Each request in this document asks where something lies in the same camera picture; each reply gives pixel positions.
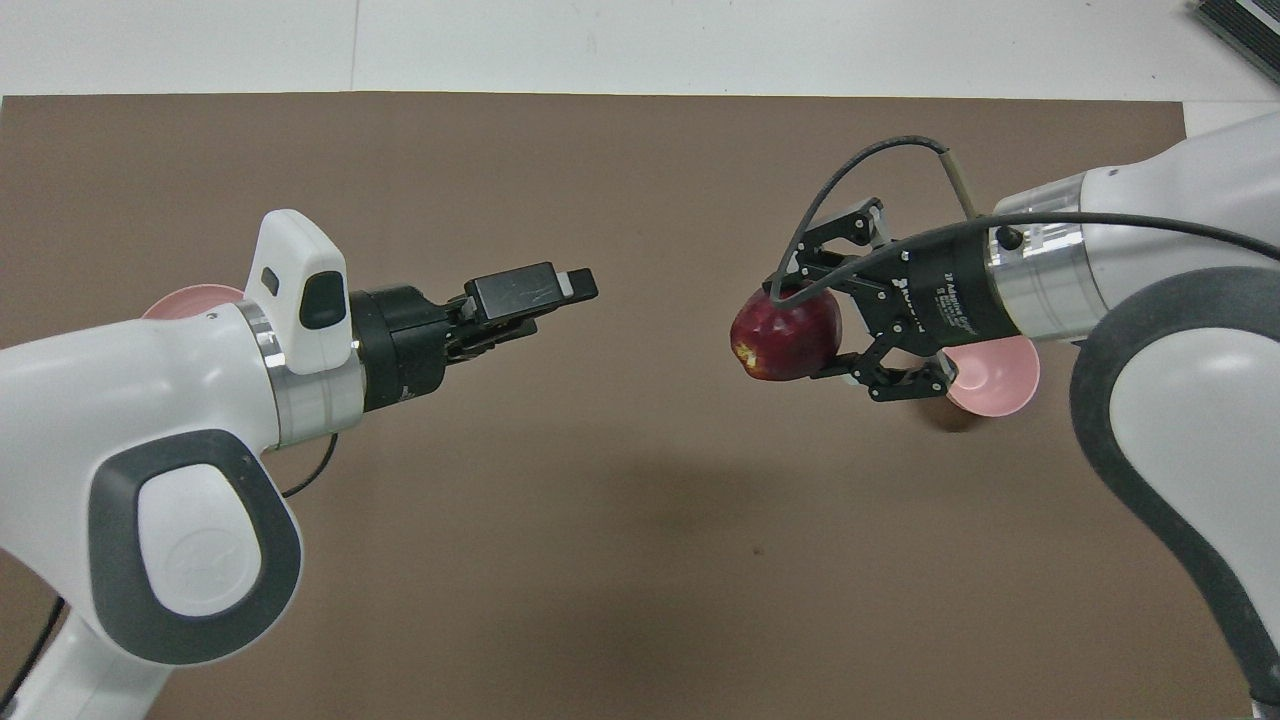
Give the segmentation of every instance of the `pink bowl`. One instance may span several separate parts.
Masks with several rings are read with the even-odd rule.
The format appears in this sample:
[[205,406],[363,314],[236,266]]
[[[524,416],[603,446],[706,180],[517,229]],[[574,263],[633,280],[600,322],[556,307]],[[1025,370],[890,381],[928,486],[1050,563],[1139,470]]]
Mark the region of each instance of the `pink bowl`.
[[1030,402],[1039,387],[1039,354],[1023,336],[945,347],[942,352],[956,364],[947,397],[974,415],[1011,415]]
[[193,284],[161,297],[142,314],[150,320],[177,320],[198,315],[225,302],[243,300],[244,293],[224,284]]

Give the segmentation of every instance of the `cable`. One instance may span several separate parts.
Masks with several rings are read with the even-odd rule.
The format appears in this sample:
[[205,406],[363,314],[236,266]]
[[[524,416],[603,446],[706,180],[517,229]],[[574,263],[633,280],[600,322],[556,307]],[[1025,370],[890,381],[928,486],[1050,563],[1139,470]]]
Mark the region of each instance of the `cable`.
[[[928,147],[929,150],[937,152],[938,156],[943,159],[942,168],[946,170],[947,178],[951,181],[951,184],[956,191],[956,199],[960,200],[960,206],[964,208],[965,215],[970,218],[974,215],[973,202],[969,201],[969,192],[964,188],[959,168],[955,165],[955,160],[948,161],[947,152],[950,152],[950,150],[947,146],[942,145],[937,140],[933,140],[932,137],[924,137],[923,135],[902,135],[882,140],[859,150],[858,154],[846,160],[845,164],[841,165],[840,169],[836,170],[836,173],[831,176],[831,178],[828,178],[827,182],[818,190],[818,195],[814,196],[813,202],[809,204],[809,209],[805,210],[804,217],[800,218],[800,224],[796,227],[796,232],[791,236],[791,242],[787,243],[787,250],[782,254],[782,260],[778,261],[778,269],[773,275],[774,279],[781,279],[786,275],[787,265],[791,263],[792,255],[795,255],[796,249],[804,240],[804,233],[809,229],[809,223],[813,222],[813,217],[818,214],[818,208],[827,200],[827,196],[831,195],[831,191],[835,190],[836,184],[838,184],[840,181],[844,179],[845,176],[847,176],[850,170],[856,168],[863,160],[876,155],[877,152],[888,150],[890,147],[900,147],[904,145]],[[772,300],[774,305],[790,307],[792,305],[791,302],[787,302],[786,305],[781,304],[781,282],[771,283],[769,300]],[[810,293],[806,297],[813,297],[813,295]]]
[[1053,224],[1053,223],[1074,223],[1074,224],[1094,224],[1094,225],[1125,225],[1137,228],[1153,228],[1170,232],[1180,232],[1185,234],[1194,234],[1198,237],[1204,237],[1208,240],[1216,240],[1219,242],[1225,242],[1228,245],[1234,245],[1248,250],[1251,252],[1257,252],[1258,255],[1265,255],[1272,260],[1280,261],[1280,247],[1271,243],[1263,242],[1256,237],[1249,237],[1234,231],[1217,228],[1213,225],[1203,225],[1199,223],[1192,223],[1187,220],[1178,220],[1174,218],[1158,218],[1152,215],[1130,215],[1125,213],[1010,213],[1006,215],[986,215],[982,218],[974,218],[970,220],[964,220],[961,223],[954,223],[950,225],[943,225],[941,228],[934,228],[931,231],[924,231],[922,233],[914,234],[905,240],[890,243],[879,250],[863,255],[860,258],[852,258],[846,263],[837,266],[835,270],[824,275],[822,279],[815,281],[800,292],[781,300],[774,301],[778,307],[792,307],[809,300],[817,293],[827,290],[836,283],[840,283],[850,275],[856,275],[860,270],[874,264],[881,259],[881,252],[904,252],[913,250],[922,250],[929,247],[938,242],[950,242],[956,236],[978,232],[983,229],[998,228],[1002,225],[1036,225],[1036,224]]
[[316,469],[312,470],[310,475],[307,475],[307,479],[282,492],[280,497],[293,497],[294,495],[302,492],[302,489],[305,489],[307,486],[310,486],[312,480],[319,478],[320,473],[324,473],[324,469],[329,465],[329,460],[333,457],[334,447],[338,447],[338,433],[333,433],[332,436],[329,436],[329,448],[324,451],[324,457],[320,459],[320,464],[316,465]]
[[4,697],[0,698],[0,717],[8,717],[6,710],[9,703],[13,702],[14,696],[18,694],[18,688],[27,682],[27,675],[31,674],[31,669],[36,666],[36,660],[40,659],[40,652],[45,650],[45,643],[49,642],[49,635],[54,634],[54,625],[58,624],[58,618],[63,614],[63,607],[67,606],[67,601],[61,596],[54,601],[52,610],[49,611],[49,619],[45,620],[45,629],[40,632],[40,637],[36,638],[36,644],[32,646],[31,652],[27,653],[27,660],[23,661],[22,667],[18,669],[18,674],[14,675],[13,682],[9,683],[9,688],[4,692]]

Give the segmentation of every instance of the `bitten apple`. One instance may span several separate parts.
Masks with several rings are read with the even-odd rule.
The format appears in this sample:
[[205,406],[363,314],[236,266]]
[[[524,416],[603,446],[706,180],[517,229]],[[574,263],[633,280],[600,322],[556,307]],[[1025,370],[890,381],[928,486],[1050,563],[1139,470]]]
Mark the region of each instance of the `bitten apple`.
[[[797,288],[783,290],[790,297]],[[795,380],[827,366],[840,351],[840,305],[829,291],[780,309],[756,290],[728,331],[733,355],[758,380]]]

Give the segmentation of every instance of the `brown surface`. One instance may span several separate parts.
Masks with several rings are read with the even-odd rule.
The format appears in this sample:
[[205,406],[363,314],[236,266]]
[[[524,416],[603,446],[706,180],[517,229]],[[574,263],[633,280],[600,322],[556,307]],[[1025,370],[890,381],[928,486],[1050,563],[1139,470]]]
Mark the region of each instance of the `brown surface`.
[[[1074,348],[1000,421],[756,383],[731,318],[827,174],[956,149],[983,208],[1180,137],[1175,105],[314,95],[4,101],[0,346],[242,284],[302,210],[353,287],[444,300],[588,265],[602,295],[381,410],[293,501],[300,594],[152,717],[1208,717],[1244,685],[1071,437]],[[956,218],[922,150],[840,193]],[[856,324],[846,315],[849,324]],[[846,333],[846,348],[863,343]],[[946,432],[952,429],[965,432]],[[321,443],[271,460],[292,484]],[[47,591],[0,562],[0,676]]]

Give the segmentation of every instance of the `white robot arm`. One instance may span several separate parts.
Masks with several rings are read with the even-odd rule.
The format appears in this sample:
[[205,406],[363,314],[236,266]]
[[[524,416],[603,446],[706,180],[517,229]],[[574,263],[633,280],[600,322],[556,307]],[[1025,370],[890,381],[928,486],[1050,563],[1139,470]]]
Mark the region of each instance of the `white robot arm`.
[[444,305],[348,292],[333,242],[276,210],[243,300],[0,351],[0,547],[72,607],[8,712],[142,717],[173,667],[247,647],[303,557],[262,452],[433,392],[447,365],[595,295],[590,270],[549,263]]
[[[928,138],[881,145],[946,152]],[[943,347],[1016,334],[1080,345],[1082,448],[1196,580],[1257,716],[1280,719],[1280,114],[901,241],[881,237],[874,199],[810,223],[856,163],[819,193],[769,283],[809,281],[774,292],[780,309],[847,293],[876,337],[813,377],[849,374],[881,401],[937,396],[955,378]],[[836,237],[873,250],[827,251]],[[927,360],[883,368],[892,347]]]

